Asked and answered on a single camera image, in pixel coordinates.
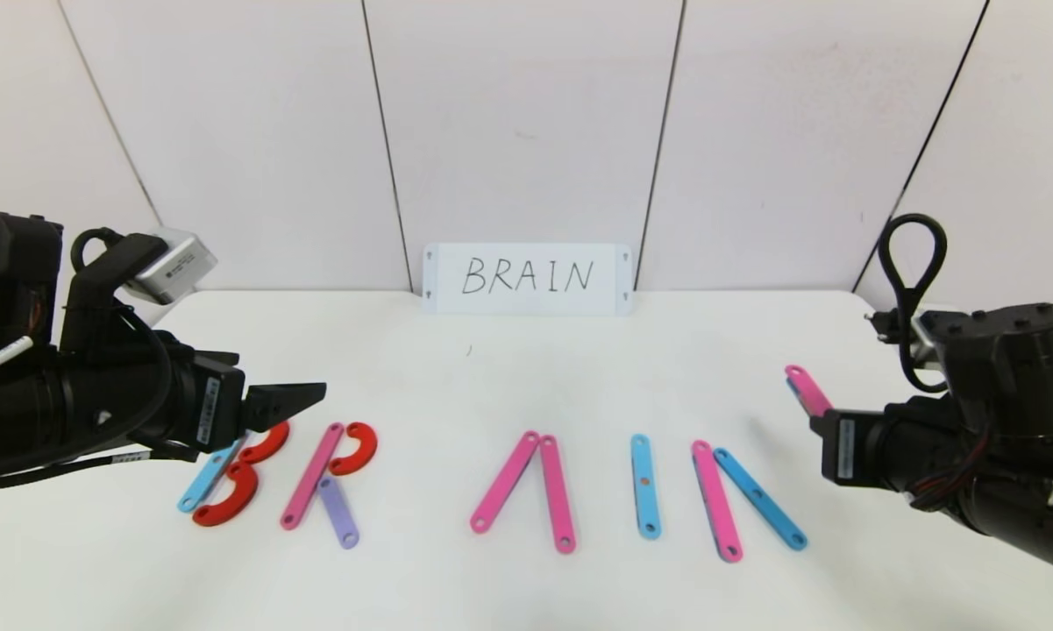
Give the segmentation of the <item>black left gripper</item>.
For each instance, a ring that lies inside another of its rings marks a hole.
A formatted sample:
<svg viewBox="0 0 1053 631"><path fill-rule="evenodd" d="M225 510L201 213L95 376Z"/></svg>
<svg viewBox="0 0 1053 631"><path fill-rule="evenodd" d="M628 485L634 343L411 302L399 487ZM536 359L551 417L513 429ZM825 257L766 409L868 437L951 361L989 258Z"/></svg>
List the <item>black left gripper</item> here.
<svg viewBox="0 0 1053 631"><path fill-rule="evenodd" d="M263 434L325 399L327 384L251 384L234 354L159 329L64 334L65 459L141 443L174 459Z"/></svg>

